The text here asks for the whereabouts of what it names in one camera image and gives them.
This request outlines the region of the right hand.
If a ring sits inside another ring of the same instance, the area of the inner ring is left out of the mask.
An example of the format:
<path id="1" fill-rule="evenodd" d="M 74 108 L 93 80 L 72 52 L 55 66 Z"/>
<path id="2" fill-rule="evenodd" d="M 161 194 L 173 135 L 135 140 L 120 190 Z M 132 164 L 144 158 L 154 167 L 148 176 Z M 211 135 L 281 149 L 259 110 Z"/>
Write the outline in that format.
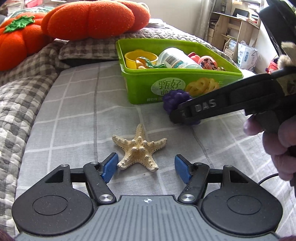
<path id="1" fill-rule="evenodd" d="M 263 132 L 262 143 L 265 152 L 271 156 L 279 177 L 285 181 L 292 180 L 295 173 L 295 157 L 287 152 L 288 148 L 295 146 L 295 127 L 295 116 L 293 116 L 280 125 L 277 133 L 268 133 L 253 115 L 243 127 L 249 136 Z"/>

